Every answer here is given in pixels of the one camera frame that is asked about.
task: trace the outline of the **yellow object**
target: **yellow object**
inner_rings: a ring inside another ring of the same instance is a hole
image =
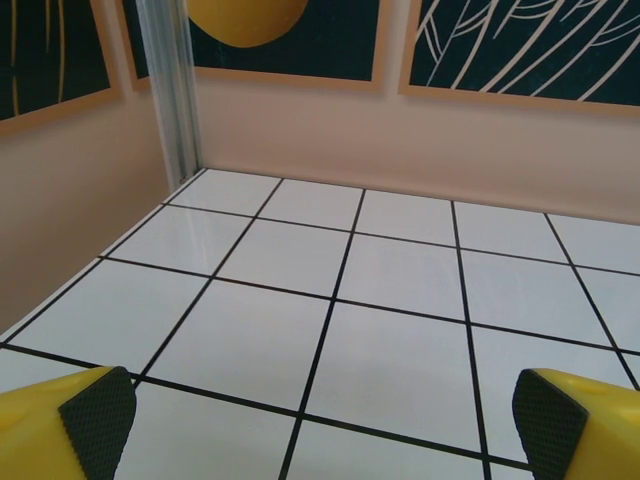
[[[565,480],[640,478],[640,392],[555,370],[535,372],[588,413]]]
[[[187,0],[189,18],[216,40],[248,48],[272,42],[302,16],[307,0]]]
[[[115,383],[114,375],[106,377],[110,372],[117,374]],[[114,449],[120,449],[115,465],[106,466],[106,471],[115,472],[134,412],[135,394],[121,367],[94,368],[0,394],[0,477],[84,480],[89,476],[85,470],[95,471],[96,462],[105,472],[105,456],[101,451],[96,455],[96,448],[108,450],[111,460]],[[87,452],[92,457],[88,460],[83,458]]]

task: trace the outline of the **framed poster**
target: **framed poster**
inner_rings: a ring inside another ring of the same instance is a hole
[[[9,60],[0,134],[120,97],[99,0],[2,0],[0,30]]]
[[[148,71],[135,0],[118,0],[134,87]],[[196,73],[378,91],[391,0],[187,0]]]
[[[412,0],[400,93],[640,115],[640,1]]]

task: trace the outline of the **yellow moon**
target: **yellow moon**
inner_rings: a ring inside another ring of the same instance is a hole
[[[307,0],[187,0],[193,23],[216,40],[240,48],[280,38],[306,6]]]

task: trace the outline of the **black rubber pad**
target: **black rubber pad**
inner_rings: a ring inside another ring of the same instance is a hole
[[[87,480],[112,480],[136,413],[127,370],[112,369],[58,411]]]
[[[563,480],[589,413],[534,370],[520,373],[512,407],[536,480]]]

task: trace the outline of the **leaf pattern artwork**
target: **leaf pattern artwork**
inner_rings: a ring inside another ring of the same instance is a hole
[[[638,0],[424,0],[410,84],[640,106]]]

